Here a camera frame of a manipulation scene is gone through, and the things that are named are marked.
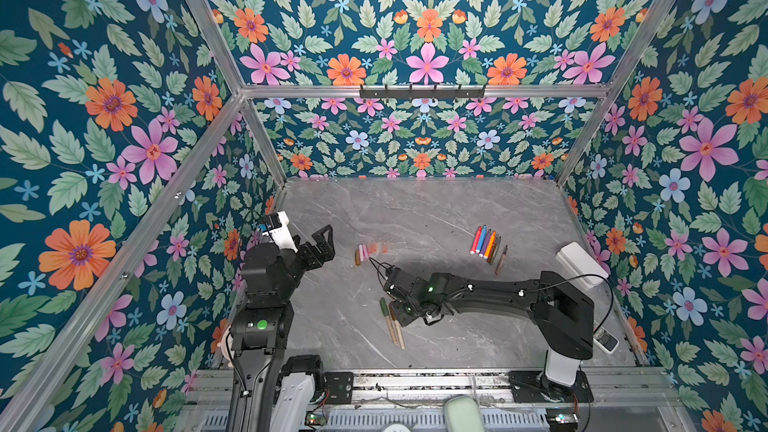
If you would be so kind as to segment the pale green rounded object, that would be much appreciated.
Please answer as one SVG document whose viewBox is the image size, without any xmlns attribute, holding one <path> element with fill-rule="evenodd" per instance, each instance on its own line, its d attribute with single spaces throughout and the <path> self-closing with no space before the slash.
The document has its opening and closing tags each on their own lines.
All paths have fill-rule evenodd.
<svg viewBox="0 0 768 432">
<path fill-rule="evenodd" d="M 456 396 L 447 400 L 443 412 L 448 432 L 485 431 L 480 407 L 476 400 L 469 396 Z"/>
</svg>

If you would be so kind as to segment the purple marker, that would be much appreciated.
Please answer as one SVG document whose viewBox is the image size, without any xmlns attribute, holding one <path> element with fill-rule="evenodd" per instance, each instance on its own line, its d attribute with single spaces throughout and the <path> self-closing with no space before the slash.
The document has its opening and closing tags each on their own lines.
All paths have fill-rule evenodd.
<svg viewBox="0 0 768 432">
<path fill-rule="evenodd" d="M 479 249 L 479 253 L 478 253 L 480 257 L 486 258 L 486 251 L 490 244 L 492 233 L 493 231 L 490 228 L 486 228 L 486 234 L 484 236 L 483 242 L 481 244 L 481 248 Z"/>
</svg>

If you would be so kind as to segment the orange marker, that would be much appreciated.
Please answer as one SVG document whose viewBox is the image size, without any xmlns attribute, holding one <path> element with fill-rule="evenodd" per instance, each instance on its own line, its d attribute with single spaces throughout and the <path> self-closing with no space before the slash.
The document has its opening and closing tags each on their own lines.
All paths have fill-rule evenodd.
<svg viewBox="0 0 768 432">
<path fill-rule="evenodd" d="M 488 244 L 487 244 L 487 246 L 486 246 L 486 247 L 485 247 L 485 249 L 484 249 L 484 254 L 483 254 L 483 257 L 484 257 L 484 259 L 485 259 L 485 260 L 489 260 L 489 259 L 490 259 L 490 256 L 491 256 L 491 253 L 492 253 L 492 250 L 493 250 L 494 244 L 495 244 L 495 242 L 496 242 L 496 238 L 497 238 L 497 232 L 496 232 L 496 231 L 493 231 L 493 232 L 492 232 L 492 233 L 489 235 Z"/>
</svg>

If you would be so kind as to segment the blue marker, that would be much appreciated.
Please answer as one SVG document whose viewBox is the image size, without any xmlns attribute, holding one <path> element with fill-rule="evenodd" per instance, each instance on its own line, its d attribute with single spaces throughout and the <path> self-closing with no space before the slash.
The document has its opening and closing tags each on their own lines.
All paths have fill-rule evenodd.
<svg viewBox="0 0 768 432">
<path fill-rule="evenodd" d="M 484 226 L 484 230 L 483 230 L 483 234 L 482 234 L 482 237 L 481 237 L 481 239 L 480 239 L 480 242 L 479 242 L 479 245 L 478 245 L 478 251 L 477 251 L 476 255 L 478 255 L 478 253 L 479 253 L 479 249 L 481 248 L 481 244 L 482 244 L 482 242 L 483 242 L 483 239 L 484 239 L 484 236 L 485 236 L 485 234 L 486 234 L 486 228 L 487 228 L 487 226 L 486 226 L 486 225 L 483 225 L 483 226 Z"/>
</svg>

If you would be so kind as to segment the pink highlighter marker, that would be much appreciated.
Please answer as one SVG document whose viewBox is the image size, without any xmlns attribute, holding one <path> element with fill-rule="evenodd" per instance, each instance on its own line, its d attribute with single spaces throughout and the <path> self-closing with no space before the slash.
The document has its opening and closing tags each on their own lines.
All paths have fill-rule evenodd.
<svg viewBox="0 0 768 432">
<path fill-rule="evenodd" d="M 472 255 L 476 254 L 477 251 L 478 251 L 478 245 L 479 245 L 480 239 L 482 237 L 483 230 L 484 230 L 484 226 L 479 226 L 477 228 L 475 234 L 474 234 L 473 242 L 472 242 L 471 248 L 469 250 L 469 253 L 472 254 Z"/>
</svg>

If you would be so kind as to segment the black wall hook rail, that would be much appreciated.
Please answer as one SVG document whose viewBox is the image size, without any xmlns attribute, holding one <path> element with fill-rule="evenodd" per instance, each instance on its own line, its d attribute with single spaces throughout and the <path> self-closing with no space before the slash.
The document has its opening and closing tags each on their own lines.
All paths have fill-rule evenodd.
<svg viewBox="0 0 768 432">
<path fill-rule="evenodd" d="M 370 99 L 437 99 L 457 100 L 483 98 L 486 93 L 485 86 L 464 85 L 397 85 L 397 86 L 360 86 L 360 98 Z"/>
</svg>

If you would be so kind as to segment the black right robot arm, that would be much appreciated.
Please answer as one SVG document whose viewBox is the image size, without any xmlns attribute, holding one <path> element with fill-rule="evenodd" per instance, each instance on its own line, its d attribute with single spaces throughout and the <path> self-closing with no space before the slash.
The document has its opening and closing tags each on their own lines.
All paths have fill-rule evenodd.
<svg viewBox="0 0 768 432">
<path fill-rule="evenodd" d="M 544 370 L 529 383 L 519 382 L 554 401 L 574 389 L 581 364 L 593 358 L 594 302 L 571 279 L 543 271 L 537 279 L 502 282 L 434 273 L 424 279 L 403 269 L 384 268 L 384 292 L 395 319 L 425 325 L 448 315 L 486 314 L 530 320 L 548 345 Z"/>
</svg>

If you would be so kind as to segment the green cap beige pen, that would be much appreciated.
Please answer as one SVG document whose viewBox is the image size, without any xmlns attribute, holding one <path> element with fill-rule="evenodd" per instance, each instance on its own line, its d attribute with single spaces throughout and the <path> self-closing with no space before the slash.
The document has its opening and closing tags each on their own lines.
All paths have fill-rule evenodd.
<svg viewBox="0 0 768 432">
<path fill-rule="evenodd" d="M 387 301 L 384 298 L 380 298 L 379 299 L 379 306 L 380 306 L 382 315 L 383 315 L 383 317 L 384 317 L 384 319 L 386 321 L 386 324 L 387 324 L 387 327 L 388 327 L 388 331 L 389 331 L 389 334 L 390 334 L 390 338 L 391 338 L 392 342 L 395 345 L 398 345 L 399 342 L 398 342 L 397 335 L 396 335 L 396 332 L 395 332 L 394 323 L 393 323 L 392 318 L 390 316 L 390 311 L 389 311 L 389 307 L 388 307 Z"/>
</svg>

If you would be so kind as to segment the brown cap beige pen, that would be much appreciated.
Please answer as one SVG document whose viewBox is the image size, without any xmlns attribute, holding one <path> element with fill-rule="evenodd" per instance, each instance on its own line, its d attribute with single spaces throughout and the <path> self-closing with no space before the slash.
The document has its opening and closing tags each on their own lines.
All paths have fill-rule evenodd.
<svg viewBox="0 0 768 432">
<path fill-rule="evenodd" d="M 394 331 L 395 331 L 395 341 L 396 341 L 397 345 L 402 350 L 404 350 L 406 348 L 406 345 L 405 345 L 405 341 L 404 341 L 404 337 L 403 337 L 403 334 L 402 334 L 402 329 L 401 329 L 400 323 L 399 323 L 399 321 L 398 321 L 398 319 L 396 317 L 395 311 L 394 311 L 392 306 L 389 306 L 389 311 L 390 311 L 390 318 L 391 318 L 391 320 L 393 322 L 393 327 L 394 327 Z"/>
</svg>

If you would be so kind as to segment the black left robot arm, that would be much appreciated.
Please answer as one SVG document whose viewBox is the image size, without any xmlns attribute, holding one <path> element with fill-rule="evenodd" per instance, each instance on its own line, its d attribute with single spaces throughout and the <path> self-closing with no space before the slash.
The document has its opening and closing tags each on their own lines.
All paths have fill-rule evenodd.
<svg viewBox="0 0 768 432">
<path fill-rule="evenodd" d="M 317 355 L 286 356 L 294 319 L 291 297 L 306 272 L 335 258 L 327 225 L 303 242 L 281 229 L 246 252 L 245 302 L 222 341 L 235 376 L 229 431 L 298 431 L 309 406 L 322 401 L 327 385 Z"/>
</svg>

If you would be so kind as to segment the white rectangular box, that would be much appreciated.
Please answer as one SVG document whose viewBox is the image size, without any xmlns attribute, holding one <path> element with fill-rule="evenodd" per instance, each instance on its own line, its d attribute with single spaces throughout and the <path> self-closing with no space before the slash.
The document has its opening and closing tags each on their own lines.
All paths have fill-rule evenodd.
<svg viewBox="0 0 768 432">
<path fill-rule="evenodd" d="M 574 278 L 574 283 L 583 291 L 587 291 L 604 283 L 609 273 L 577 242 L 563 246 L 556 254 L 568 278 Z"/>
</svg>

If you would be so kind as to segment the beige round alarm clock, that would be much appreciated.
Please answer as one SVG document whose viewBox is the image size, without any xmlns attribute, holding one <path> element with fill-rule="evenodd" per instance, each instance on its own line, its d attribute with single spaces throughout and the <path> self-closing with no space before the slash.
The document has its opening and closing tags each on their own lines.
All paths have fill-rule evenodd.
<svg viewBox="0 0 768 432">
<path fill-rule="evenodd" d="M 222 364 L 230 369 L 233 368 L 231 346 L 232 346 L 231 328 L 227 327 L 222 333 L 222 336 L 219 342 L 219 349 L 222 355 Z"/>
</svg>

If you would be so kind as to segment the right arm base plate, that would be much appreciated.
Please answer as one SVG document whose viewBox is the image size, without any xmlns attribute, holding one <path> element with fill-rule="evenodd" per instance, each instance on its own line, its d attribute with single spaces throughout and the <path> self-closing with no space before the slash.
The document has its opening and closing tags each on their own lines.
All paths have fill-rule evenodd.
<svg viewBox="0 0 768 432">
<path fill-rule="evenodd" d="M 519 370 L 507 374 L 510 390 L 516 403 L 588 403 L 594 400 L 586 374 L 576 373 L 576 381 L 566 387 L 547 379 L 543 371 Z"/>
</svg>

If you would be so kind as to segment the brown pen clear grip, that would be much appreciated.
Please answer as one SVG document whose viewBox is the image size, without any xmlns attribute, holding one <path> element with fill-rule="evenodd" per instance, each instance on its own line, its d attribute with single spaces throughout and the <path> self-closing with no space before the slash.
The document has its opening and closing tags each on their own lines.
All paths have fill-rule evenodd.
<svg viewBox="0 0 768 432">
<path fill-rule="evenodd" d="M 493 247 L 491 248 L 491 250 L 489 252 L 489 255 L 488 255 L 488 258 L 487 258 L 488 264 L 493 264 L 493 262 L 495 260 L 495 257 L 496 257 L 496 254 L 497 254 L 497 250 L 498 250 L 498 248 L 500 246 L 500 243 L 501 243 L 501 239 L 502 239 L 502 237 L 501 237 L 500 234 L 497 234 L 495 236 Z"/>
</svg>

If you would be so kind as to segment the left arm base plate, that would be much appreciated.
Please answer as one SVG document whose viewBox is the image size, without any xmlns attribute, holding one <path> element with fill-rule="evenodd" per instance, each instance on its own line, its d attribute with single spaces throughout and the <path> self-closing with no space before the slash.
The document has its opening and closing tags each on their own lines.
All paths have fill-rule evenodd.
<svg viewBox="0 0 768 432">
<path fill-rule="evenodd" d="M 352 403 L 355 374 L 349 371 L 326 372 L 326 405 L 349 405 Z"/>
</svg>

